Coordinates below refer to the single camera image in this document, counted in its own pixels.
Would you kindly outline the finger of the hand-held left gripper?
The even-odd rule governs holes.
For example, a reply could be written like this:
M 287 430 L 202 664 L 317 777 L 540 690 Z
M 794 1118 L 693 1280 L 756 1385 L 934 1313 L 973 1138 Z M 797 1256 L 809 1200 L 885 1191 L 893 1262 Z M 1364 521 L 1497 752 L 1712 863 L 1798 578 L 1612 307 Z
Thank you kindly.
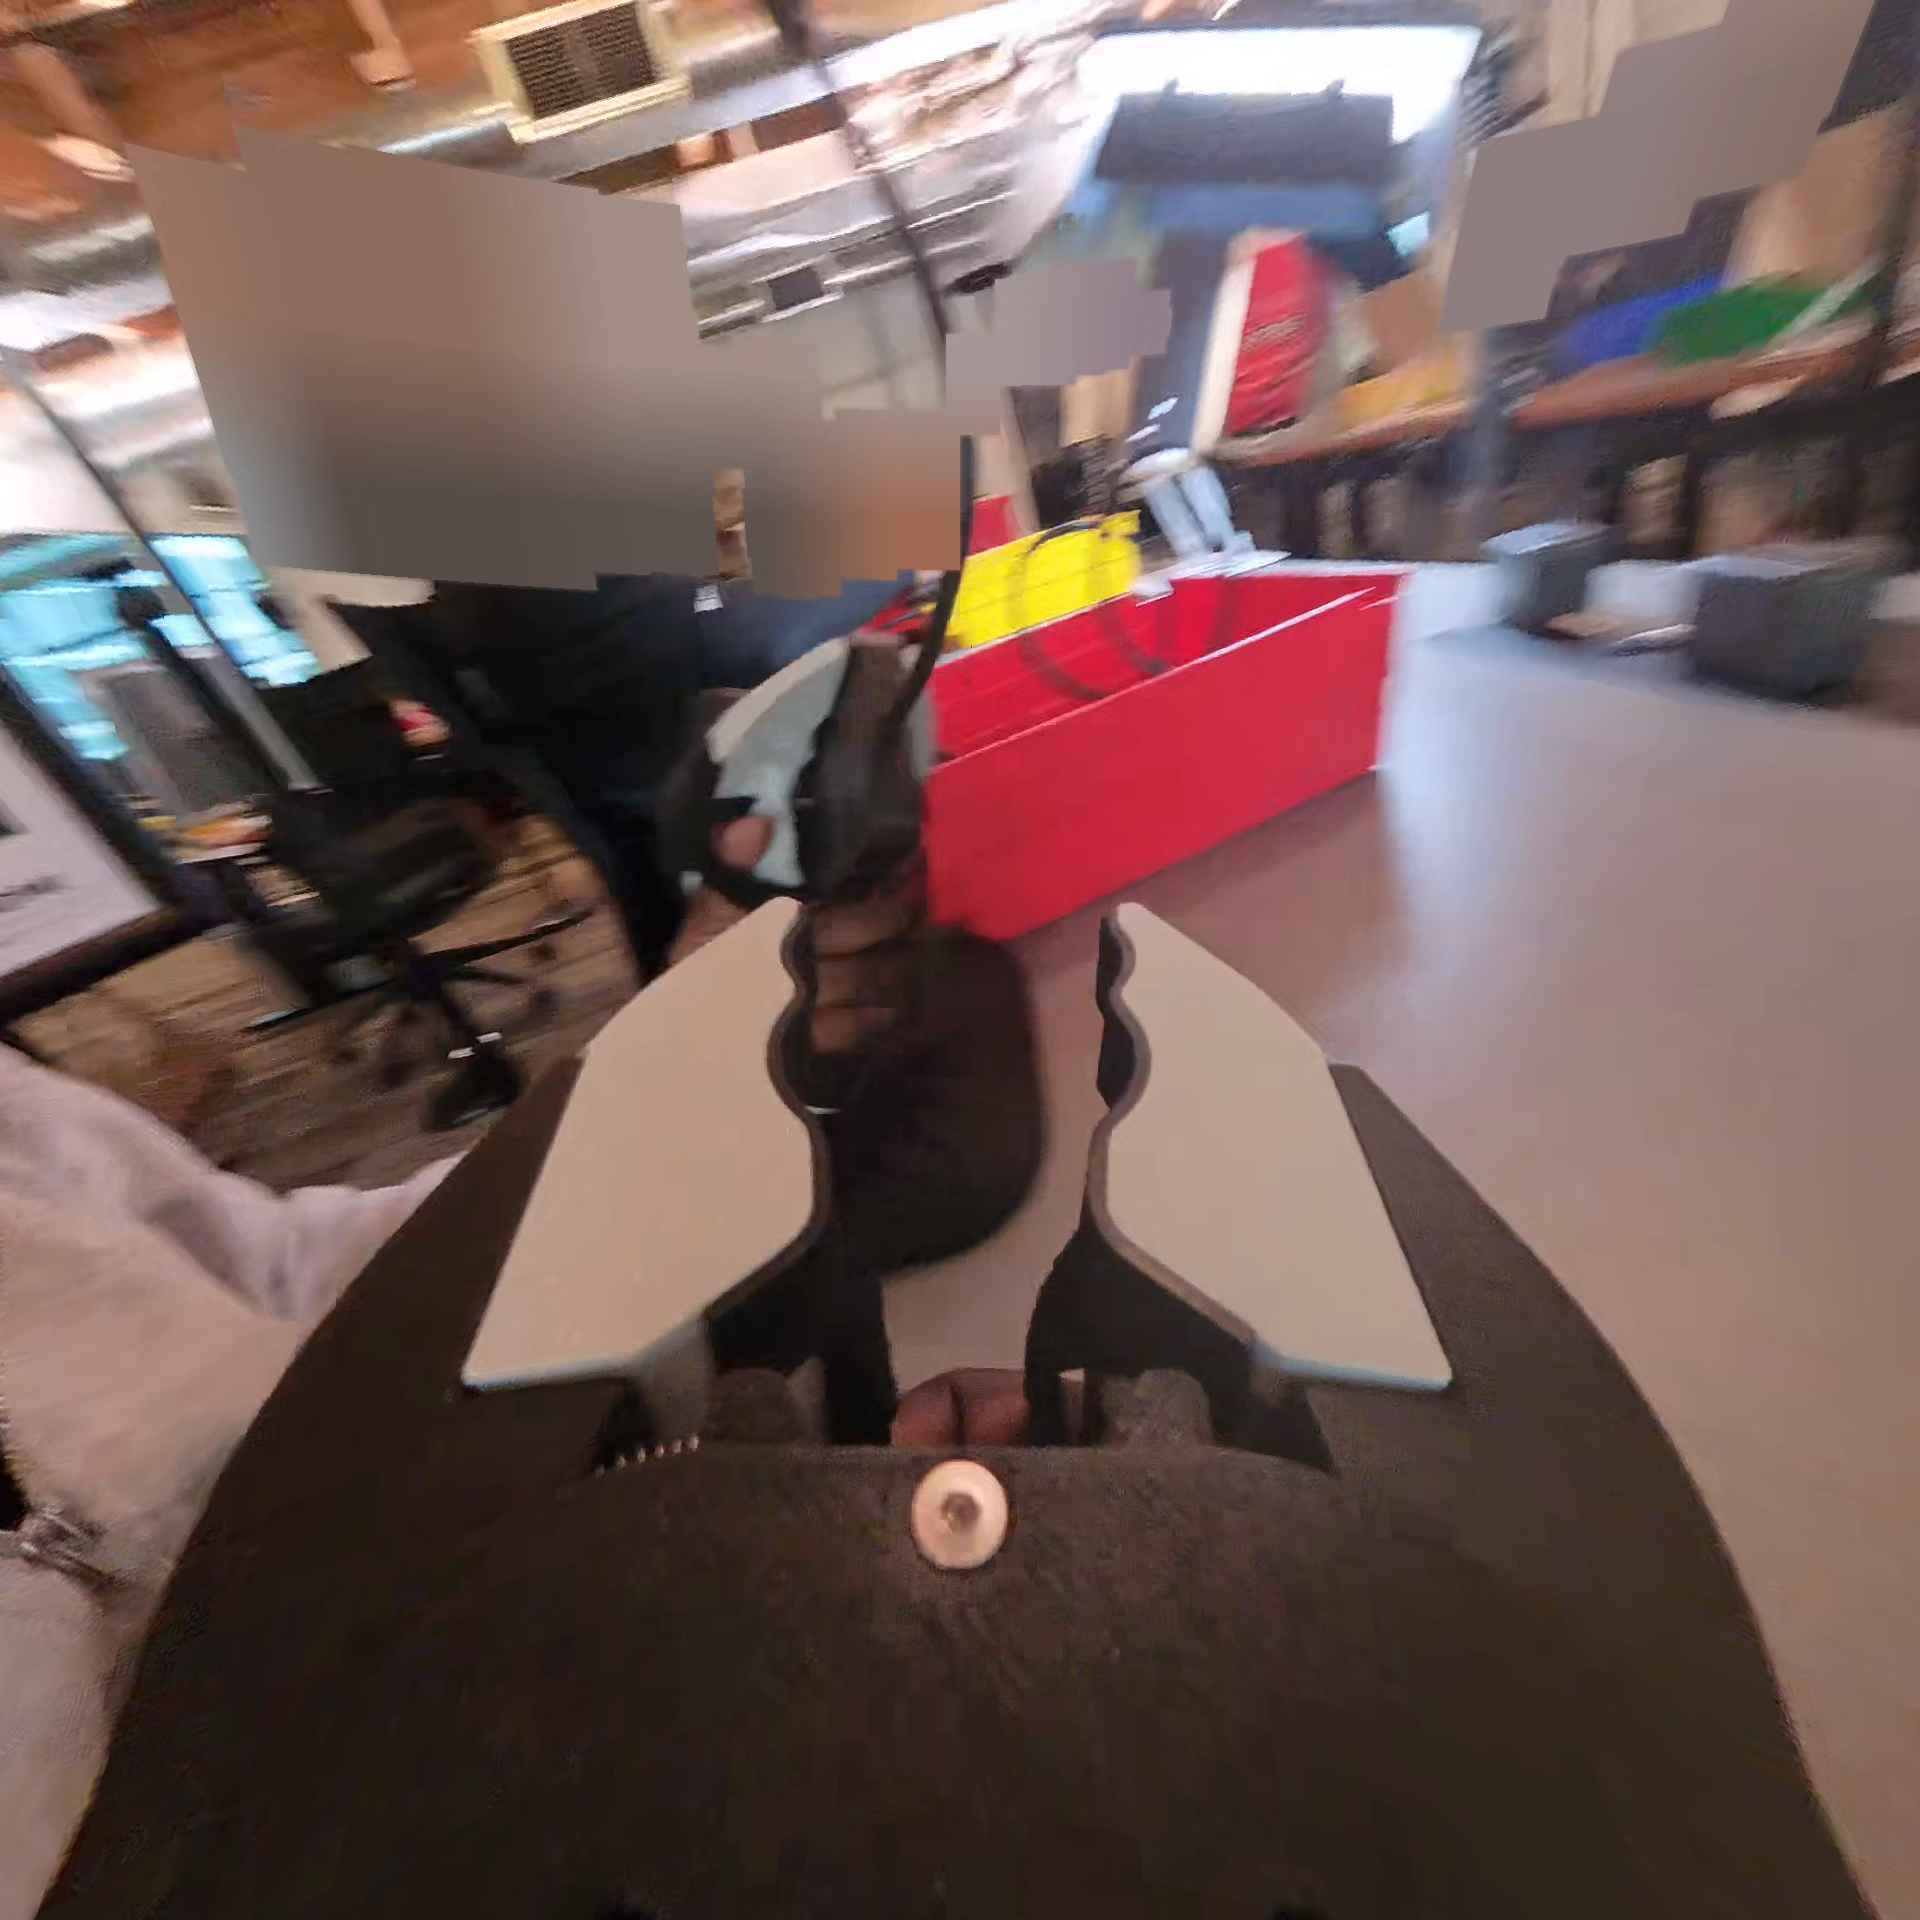
M 719 770 L 801 770 L 849 670 L 849 644 L 824 642 L 741 695 L 708 728 Z

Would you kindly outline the black office chair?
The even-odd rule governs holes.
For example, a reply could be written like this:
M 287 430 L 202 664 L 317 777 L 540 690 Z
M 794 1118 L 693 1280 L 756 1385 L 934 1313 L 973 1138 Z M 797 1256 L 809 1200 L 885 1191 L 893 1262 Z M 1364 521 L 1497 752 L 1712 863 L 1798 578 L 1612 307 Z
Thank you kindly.
M 324 947 L 370 960 L 374 995 L 395 1024 L 428 1016 L 444 1038 L 446 1081 L 428 1106 L 436 1131 L 458 1131 L 507 1111 L 527 1076 L 505 1034 L 477 1019 L 464 990 L 527 990 L 534 1011 L 552 990 L 499 966 L 515 953 L 552 956 L 557 940 L 588 924 L 590 908 L 565 897 L 555 914 L 502 938 L 430 947 L 426 937 L 458 918 L 499 877 L 495 855 L 450 803 L 419 801 L 356 818 L 343 795 L 294 790 L 268 811 L 267 851 L 297 877 L 324 916 Z

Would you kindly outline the red and white jacket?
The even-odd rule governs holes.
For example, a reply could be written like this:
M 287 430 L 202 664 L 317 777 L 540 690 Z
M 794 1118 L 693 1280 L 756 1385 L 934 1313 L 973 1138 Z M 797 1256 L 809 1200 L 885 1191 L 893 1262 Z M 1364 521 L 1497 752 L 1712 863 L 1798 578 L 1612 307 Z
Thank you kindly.
M 1332 348 L 1336 282 L 1307 233 L 1251 233 L 1224 287 L 1231 315 L 1224 439 L 1282 433 L 1306 419 Z

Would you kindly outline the blue plastic bin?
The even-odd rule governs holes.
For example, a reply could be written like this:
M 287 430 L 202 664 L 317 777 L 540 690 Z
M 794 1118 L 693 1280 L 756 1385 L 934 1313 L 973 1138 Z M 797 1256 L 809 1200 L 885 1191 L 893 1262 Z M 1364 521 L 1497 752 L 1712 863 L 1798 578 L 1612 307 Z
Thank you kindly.
M 1670 315 L 1719 290 L 1719 275 L 1703 275 L 1667 290 L 1640 292 L 1585 310 L 1557 334 L 1548 356 L 1550 378 L 1566 379 L 1606 363 L 1646 358 L 1654 351 Z

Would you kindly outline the person's left hand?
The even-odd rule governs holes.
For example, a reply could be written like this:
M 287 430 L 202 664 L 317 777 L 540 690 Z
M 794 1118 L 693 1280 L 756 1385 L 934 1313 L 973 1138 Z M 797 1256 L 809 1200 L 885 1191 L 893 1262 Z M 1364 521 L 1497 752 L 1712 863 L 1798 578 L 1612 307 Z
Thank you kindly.
M 757 812 L 722 818 L 708 831 L 708 863 L 753 877 L 773 844 L 776 823 Z M 815 1118 L 843 1116 L 878 1092 L 900 1053 L 912 974 L 926 940 L 926 861 L 919 848 L 885 867 L 869 865 L 852 892 L 801 906 L 803 1036 L 789 1038 L 792 1092 Z M 703 877 L 687 899 L 675 964 L 693 958 L 749 908 Z

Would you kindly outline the yellow plastic bin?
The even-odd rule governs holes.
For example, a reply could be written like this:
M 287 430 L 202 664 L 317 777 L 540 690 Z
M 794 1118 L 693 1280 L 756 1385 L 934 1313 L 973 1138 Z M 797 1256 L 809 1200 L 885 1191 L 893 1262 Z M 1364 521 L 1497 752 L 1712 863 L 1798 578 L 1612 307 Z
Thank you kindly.
M 948 617 L 948 651 L 995 646 L 1132 592 L 1138 514 L 1124 511 L 973 553 Z

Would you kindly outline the person's right hand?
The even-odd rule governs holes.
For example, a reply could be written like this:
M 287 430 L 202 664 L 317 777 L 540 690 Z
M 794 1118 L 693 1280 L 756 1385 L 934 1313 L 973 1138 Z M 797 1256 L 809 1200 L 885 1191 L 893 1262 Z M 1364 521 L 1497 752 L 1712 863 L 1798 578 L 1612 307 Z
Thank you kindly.
M 1030 1439 L 1030 1403 L 1014 1370 L 955 1370 L 900 1397 L 891 1443 L 905 1449 L 995 1449 Z

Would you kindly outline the black dimpled foam cushion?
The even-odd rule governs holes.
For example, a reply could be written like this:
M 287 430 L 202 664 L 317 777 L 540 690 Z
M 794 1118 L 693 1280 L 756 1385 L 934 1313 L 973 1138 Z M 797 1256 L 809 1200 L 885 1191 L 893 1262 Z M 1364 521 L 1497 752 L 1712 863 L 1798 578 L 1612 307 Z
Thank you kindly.
M 955 1261 L 1030 1196 L 1045 1158 L 1032 1003 L 1014 956 L 933 930 L 875 1038 L 832 1066 L 828 1186 L 849 1262 L 878 1280 Z

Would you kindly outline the green plastic bin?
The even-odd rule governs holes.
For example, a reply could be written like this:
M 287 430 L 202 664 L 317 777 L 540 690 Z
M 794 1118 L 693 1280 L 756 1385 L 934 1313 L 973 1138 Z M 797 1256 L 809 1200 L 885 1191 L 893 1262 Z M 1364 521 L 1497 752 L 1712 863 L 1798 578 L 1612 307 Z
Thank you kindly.
M 1876 277 L 1873 268 L 1863 268 L 1832 282 L 1770 275 L 1722 287 L 1672 307 L 1646 351 L 1667 367 L 1768 352 L 1868 312 Z

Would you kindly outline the person's left forearm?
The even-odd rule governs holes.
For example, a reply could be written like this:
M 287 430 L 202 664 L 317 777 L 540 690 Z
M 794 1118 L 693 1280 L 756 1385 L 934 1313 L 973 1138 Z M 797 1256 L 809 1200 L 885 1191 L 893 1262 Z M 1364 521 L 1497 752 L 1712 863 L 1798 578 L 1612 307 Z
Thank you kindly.
M 314 1327 L 464 1155 L 385 1188 L 294 1188 L 216 1166 L 128 1099 L 4 1047 L 8 1229 L 148 1267 L 178 1261 L 259 1316 Z

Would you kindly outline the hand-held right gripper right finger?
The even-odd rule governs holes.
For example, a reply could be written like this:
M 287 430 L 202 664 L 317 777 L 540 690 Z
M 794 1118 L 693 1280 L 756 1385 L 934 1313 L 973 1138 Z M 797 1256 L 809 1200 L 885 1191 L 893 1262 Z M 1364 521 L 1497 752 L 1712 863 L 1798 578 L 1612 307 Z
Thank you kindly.
M 1116 1253 L 1283 1378 L 1454 1370 L 1315 1036 L 1137 900 L 1102 926 L 1091 1200 Z

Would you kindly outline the red plastic bin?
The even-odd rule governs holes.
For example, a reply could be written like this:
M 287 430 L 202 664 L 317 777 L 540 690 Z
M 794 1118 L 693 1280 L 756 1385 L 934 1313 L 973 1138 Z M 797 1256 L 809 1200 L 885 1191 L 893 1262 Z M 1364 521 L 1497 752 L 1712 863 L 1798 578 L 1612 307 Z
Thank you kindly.
M 1406 564 L 1179 578 L 944 660 L 938 922 L 1012 940 L 1379 763 Z

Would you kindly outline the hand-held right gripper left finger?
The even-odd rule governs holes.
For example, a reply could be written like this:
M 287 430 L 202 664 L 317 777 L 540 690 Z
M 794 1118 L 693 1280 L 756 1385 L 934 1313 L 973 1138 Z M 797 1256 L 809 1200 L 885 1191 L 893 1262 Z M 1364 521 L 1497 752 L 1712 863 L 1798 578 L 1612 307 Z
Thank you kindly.
M 801 1246 L 818 1147 L 778 1090 L 799 906 L 776 899 L 585 1047 L 464 1357 L 467 1387 L 711 1387 L 708 1312 Z

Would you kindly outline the white air vent grille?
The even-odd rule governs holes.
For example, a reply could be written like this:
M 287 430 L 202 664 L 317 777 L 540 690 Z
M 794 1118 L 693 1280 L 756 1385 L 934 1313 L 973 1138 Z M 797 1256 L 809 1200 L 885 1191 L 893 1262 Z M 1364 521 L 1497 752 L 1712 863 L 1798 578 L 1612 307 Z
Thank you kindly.
M 474 29 L 467 45 L 520 146 L 691 98 L 672 5 L 566 2 Z

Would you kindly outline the LED light panel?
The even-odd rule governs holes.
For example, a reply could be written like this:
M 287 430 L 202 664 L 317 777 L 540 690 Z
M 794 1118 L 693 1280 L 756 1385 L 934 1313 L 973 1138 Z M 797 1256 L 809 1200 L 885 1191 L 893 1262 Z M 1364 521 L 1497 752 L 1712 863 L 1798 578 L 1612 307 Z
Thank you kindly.
M 1188 197 L 1371 237 L 1443 215 L 1492 54 L 1466 9 L 1241 5 L 1103 29 L 1073 75 L 1092 179 L 1160 220 Z

